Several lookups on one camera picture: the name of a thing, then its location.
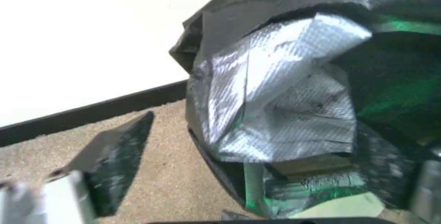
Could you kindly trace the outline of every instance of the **crumpled material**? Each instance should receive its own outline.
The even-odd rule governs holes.
[[[363,123],[373,129],[368,143],[389,142],[390,132],[374,127],[382,125],[414,143],[439,137],[440,7],[441,0],[212,0],[195,13],[171,55],[191,73],[186,118],[219,181],[248,210],[278,218],[319,201],[304,194],[300,207],[287,198],[277,202],[263,176],[266,165],[345,153],[356,165],[375,166],[376,145],[357,145]],[[403,150],[393,147],[392,153]],[[357,160],[363,152],[369,157]],[[410,185],[420,161],[396,158],[411,160],[397,178]],[[389,162],[406,164],[381,166]],[[337,194],[336,172],[320,172],[335,187],[317,192],[332,199],[371,190],[388,177],[375,171],[337,172],[363,178],[345,185],[345,194]],[[308,189],[320,188],[309,180],[315,177],[302,176]],[[386,204],[403,207],[391,198]]]

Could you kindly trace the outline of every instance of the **white wall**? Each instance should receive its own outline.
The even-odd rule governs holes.
[[[184,80],[169,56],[209,0],[0,0],[0,127]]]

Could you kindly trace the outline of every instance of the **black trim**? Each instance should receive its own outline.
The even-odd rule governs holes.
[[[100,103],[0,127],[0,147],[99,122],[133,111],[176,102],[185,98],[187,81],[137,92]]]

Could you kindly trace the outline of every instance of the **black strip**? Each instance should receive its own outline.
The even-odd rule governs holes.
[[[187,81],[137,92],[0,128],[0,147],[185,98]]]

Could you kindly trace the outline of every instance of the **silver metal part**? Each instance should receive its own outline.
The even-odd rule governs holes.
[[[39,202],[23,183],[0,183],[0,224],[97,222],[82,172],[53,172]]]
[[[35,201],[22,183],[0,184],[0,224],[43,224],[40,216],[33,216]]]
[[[441,224],[441,162],[423,164],[410,210],[414,224]]]
[[[43,187],[46,224],[98,223],[82,172],[51,175]]]

